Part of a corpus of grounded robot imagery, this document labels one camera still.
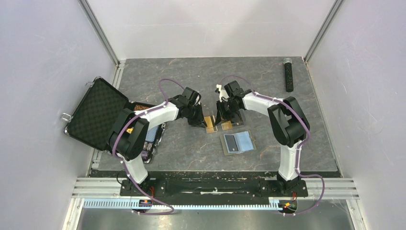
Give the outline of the clear plastic card box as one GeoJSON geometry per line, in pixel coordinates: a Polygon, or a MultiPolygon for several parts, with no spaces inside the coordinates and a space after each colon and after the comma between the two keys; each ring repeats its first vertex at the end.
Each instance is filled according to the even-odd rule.
{"type": "Polygon", "coordinates": [[[209,110],[203,111],[204,121],[207,125],[205,131],[207,134],[213,134],[220,131],[229,131],[244,126],[245,117],[242,112],[238,112],[232,120],[221,120],[216,123],[216,113],[209,110]]]}

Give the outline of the gold striped credit card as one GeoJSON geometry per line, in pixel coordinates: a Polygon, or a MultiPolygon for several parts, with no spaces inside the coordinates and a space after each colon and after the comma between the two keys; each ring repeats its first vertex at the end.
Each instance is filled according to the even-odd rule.
{"type": "Polygon", "coordinates": [[[218,131],[217,126],[215,126],[215,117],[213,115],[205,116],[204,121],[206,123],[206,133],[211,134],[218,131]]]}

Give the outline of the black VIP credit card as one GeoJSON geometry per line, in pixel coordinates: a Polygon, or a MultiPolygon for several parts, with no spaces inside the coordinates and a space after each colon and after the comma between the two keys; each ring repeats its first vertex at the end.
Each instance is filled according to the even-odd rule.
{"type": "Polygon", "coordinates": [[[224,141],[227,149],[227,153],[237,153],[239,152],[236,137],[234,135],[225,134],[224,141]]]}

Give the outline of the grey card holder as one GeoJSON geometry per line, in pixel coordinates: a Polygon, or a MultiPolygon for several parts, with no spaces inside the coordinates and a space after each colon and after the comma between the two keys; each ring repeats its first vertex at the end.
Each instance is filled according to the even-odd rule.
{"type": "Polygon", "coordinates": [[[242,154],[245,152],[249,151],[254,151],[256,150],[256,144],[255,144],[255,139],[250,131],[243,131],[243,132],[238,132],[230,135],[234,135],[237,140],[239,152],[237,153],[227,153],[225,141],[224,141],[224,135],[220,135],[220,141],[222,144],[223,152],[224,155],[229,156],[229,155],[237,155],[237,154],[242,154]]]}

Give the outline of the black glitter microphone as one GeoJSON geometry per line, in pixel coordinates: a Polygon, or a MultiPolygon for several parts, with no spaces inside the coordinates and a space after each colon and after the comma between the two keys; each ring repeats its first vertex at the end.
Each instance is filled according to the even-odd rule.
{"type": "Polygon", "coordinates": [[[293,70],[292,70],[292,59],[289,57],[286,57],[283,60],[283,66],[284,66],[284,85],[285,85],[285,90],[287,92],[292,92],[294,90],[293,86],[293,70]]]}

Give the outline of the gold VIP credit card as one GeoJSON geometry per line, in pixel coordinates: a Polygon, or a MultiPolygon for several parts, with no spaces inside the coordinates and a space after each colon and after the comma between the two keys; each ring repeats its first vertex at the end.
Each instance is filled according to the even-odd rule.
{"type": "Polygon", "coordinates": [[[233,129],[232,122],[231,122],[231,121],[224,121],[224,122],[221,124],[221,128],[222,128],[223,131],[233,129]]]}

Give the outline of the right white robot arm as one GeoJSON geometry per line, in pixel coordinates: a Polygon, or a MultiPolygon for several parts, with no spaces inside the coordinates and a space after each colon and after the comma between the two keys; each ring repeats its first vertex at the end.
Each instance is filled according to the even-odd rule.
{"type": "Polygon", "coordinates": [[[272,98],[254,90],[243,90],[237,81],[222,86],[216,85],[219,100],[216,103],[215,124],[231,121],[239,110],[248,110],[266,115],[271,124],[274,137],[281,147],[281,160],[277,174],[277,191],[290,195],[299,183],[300,153],[310,125],[298,101],[294,97],[272,98]]]}

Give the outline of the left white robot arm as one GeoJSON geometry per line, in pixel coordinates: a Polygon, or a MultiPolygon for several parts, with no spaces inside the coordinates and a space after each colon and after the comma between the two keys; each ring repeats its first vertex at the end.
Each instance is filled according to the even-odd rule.
{"type": "Polygon", "coordinates": [[[207,126],[201,105],[202,96],[186,87],[182,94],[167,98],[161,104],[146,110],[124,109],[116,119],[107,139],[114,157],[121,161],[127,177],[133,182],[132,189],[138,195],[150,190],[148,172],[144,166],[141,152],[147,133],[163,123],[181,118],[192,127],[207,126]]]}

